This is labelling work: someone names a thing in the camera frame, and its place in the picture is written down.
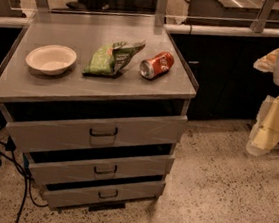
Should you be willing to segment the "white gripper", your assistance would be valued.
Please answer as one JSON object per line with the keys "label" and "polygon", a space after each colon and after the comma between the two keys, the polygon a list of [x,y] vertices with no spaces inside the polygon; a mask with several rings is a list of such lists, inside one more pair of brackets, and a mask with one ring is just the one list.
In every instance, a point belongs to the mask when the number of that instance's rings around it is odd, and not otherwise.
{"label": "white gripper", "polygon": [[[256,60],[253,67],[258,71],[274,71],[279,48]],[[279,95],[267,96],[258,110],[256,123],[251,129],[246,150],[253,156],[269,153],[279,143]]]}

